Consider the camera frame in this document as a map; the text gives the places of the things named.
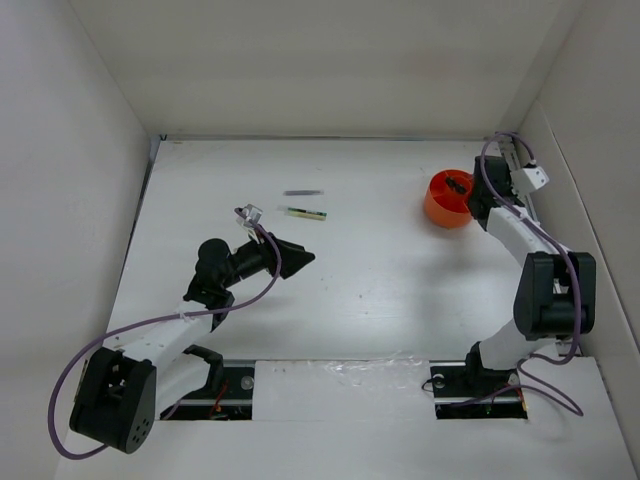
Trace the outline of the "grey purple pen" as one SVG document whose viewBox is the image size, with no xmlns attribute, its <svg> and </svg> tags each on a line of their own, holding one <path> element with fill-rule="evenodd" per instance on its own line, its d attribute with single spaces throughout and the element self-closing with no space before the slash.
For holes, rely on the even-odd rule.
<svg viewBox="0 0 640 480">
<path fill-rule="evenodd" d="M 300 190 L 285 190 L 283 196 L 295 197 L 295 196 L 320 196 L 324 195 L 322 189 L 300 189 Z"/>
</svg>

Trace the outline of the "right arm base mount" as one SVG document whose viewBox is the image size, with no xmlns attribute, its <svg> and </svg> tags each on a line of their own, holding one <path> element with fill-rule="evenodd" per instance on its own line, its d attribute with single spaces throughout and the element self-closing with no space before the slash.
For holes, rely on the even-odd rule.
<svg viewBox="0 0 640 480">
<path fill-rule="evenodd" d="M 464 361 L 430 361 L 422 390 L 434 399 L 437 420 L 526 420 L 515 370 L 472 373 Z"/>
</svg>

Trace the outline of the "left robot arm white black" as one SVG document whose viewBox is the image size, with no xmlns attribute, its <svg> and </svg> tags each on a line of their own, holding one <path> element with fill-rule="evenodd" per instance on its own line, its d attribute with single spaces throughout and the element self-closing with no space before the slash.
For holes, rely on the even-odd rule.
<svg viewBox="0 0 640 480">
<path fill-rule="evenodd" d="M 314 259 L 303 246 L 271 233 L 236 251 L 221 239 L 204 242 L 183 297 L 201 311 L 146 322 L 138 339 L 95 350 L 78 386 L 70 430 L 102 447 L 138 450 L 163 412 L 193 392 L 208 397 L 221 389 L 223 357 L 199 342 L 238 309 L 231 287 L 262 271 L 272 280 L 287 279 Z"/>
</svg>

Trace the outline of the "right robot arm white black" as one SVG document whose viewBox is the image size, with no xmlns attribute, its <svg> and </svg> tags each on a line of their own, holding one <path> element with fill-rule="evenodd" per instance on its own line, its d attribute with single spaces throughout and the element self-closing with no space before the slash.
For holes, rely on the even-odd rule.
<svg viewBox="0 0 640 480">
<path fill-rule="evenodd" d="M 475 160 L 469 211 L 517 261 L 521 275 L 511 320 L 466 355 L 462 381 L 473 393 L 487 394 L 554 340 L 570 340 L 569 352 L 575 354 L 581 337 L 594 327 L 594 257 L 555 240 L 521 201 L 548 182 L 535 163 L 511 170 L 502 157 L 480 155 Z"/>
</svg>

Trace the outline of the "aluminium rail right side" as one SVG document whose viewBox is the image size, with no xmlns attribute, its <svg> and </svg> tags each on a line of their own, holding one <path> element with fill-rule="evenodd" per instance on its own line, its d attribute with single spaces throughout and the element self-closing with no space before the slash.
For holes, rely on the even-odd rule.
<svg viewBox="0 0 640 480">
<path fill-rule="evenodd" d="M 513 306 L 514 328 L 526 343 L 552 339 L 568 343 L 568 351 L 561 359 L 546 357 L 535 348 L 529 348 L 526 355 L 565 365 L 576 356 L 582 326 L 589 319 L 589 311 L 583 307 L 580 257 L 548 233 L 524 204 L 525 199 L 549 183 L 531 147 L 514 132 L 498 132 L 487 142 L 502 137 L 519 141 L 529 161 L 514 169 L 508 167 L 509 185 L 497 187 L 487 171 L 488 147 L 483 147 L 481 176 L 491 200 L 497 204 L 490 210 L 487 232 L 500 240 L 522 267 Z"/>
</svg>

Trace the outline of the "orange round divided container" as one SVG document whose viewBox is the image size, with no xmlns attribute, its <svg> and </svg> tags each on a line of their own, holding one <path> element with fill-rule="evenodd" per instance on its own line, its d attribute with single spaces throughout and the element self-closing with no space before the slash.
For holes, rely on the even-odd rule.
<svg viewBox="0 0 640 480">
<path fill-rule="evenodd" d="M 447 176 L 454 177 L 467 189 L 465 195 L 458 195 L 445 184 Z M 472 220 L 467 207 L 467 199 L 474 185 L 473 176 L 465 171 L 446 169 L 435 174 L 428 186 L 423 203 L 427 218 L 436 226 L 446 229 L 462 228 Z"/>
</svg>

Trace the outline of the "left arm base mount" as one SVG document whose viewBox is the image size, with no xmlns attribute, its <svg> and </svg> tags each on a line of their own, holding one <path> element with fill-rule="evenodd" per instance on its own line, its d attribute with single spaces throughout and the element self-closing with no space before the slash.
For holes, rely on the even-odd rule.
<svg viewBox="0 0 640 480">
<path fill-rule="evenodd" d="M 158 420 L 250 420 L 255 362 L 192 345 L 158 374 Z"/>
</svg>

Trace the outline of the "green yellow highlighter pen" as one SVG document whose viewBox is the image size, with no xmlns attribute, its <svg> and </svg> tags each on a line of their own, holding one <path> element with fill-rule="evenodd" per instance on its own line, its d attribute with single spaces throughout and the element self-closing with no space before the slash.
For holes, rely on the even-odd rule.
<svg viewBox="0 0 640 480">
<path fill-rule="evenodd" d="M 281 205 L 278 207 L 278 210 L 284 213 L 287 216 L 303 218 L 314 221 L 325 221 L 327 219 L 327 213 L 321 211 L 308 210 L 303 208 L 296 208 Z"/>
</svg>

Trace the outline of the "black handled scissors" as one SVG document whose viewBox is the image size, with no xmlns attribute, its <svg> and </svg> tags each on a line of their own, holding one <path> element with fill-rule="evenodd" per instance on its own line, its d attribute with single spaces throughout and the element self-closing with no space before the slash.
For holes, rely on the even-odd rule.
<svg viewBox="0 0 640 480">
<path fill-rule="evenodd" d="M 450 190 L 454 191 L 458 195 L 465 195 L 467 193 L 465 186 L 459 183 L 454 177 L 447 176 L 445 178 L 445 184 Z"/>
</svg>

